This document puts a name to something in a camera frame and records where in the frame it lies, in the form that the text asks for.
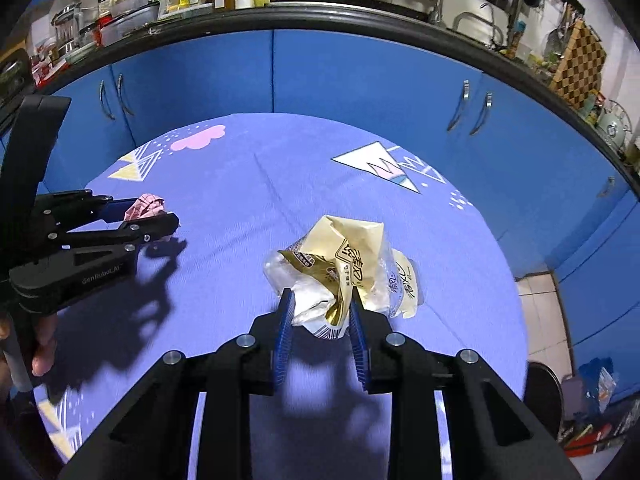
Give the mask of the person's left hand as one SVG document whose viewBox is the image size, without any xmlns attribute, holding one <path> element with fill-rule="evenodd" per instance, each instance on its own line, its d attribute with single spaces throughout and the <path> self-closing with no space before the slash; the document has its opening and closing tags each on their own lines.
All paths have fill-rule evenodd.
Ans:
<svg viewBox="0 0 640 480">
<path fill-rule="evenodd" d="M 52 314 L 46 318 L 38 318 L 37 323 L 30 330 L 23 330 L 21 337 L 27 340 L 32 346 L 27 349 L 27 356 L 30 356 L 29 379 L 42 377 L 49 373 L 54 364 L 55 350 L 58 343 L 55 339 L 55 330 L 58 327 L 58 315 Z M 8 315 L 1 312 L 1 342 L 10 338 L 12 334 L 12 324 Z M 11 370 L 1 351 L 1 403 L 8 397 L 13 387 Z"/>
</svg>

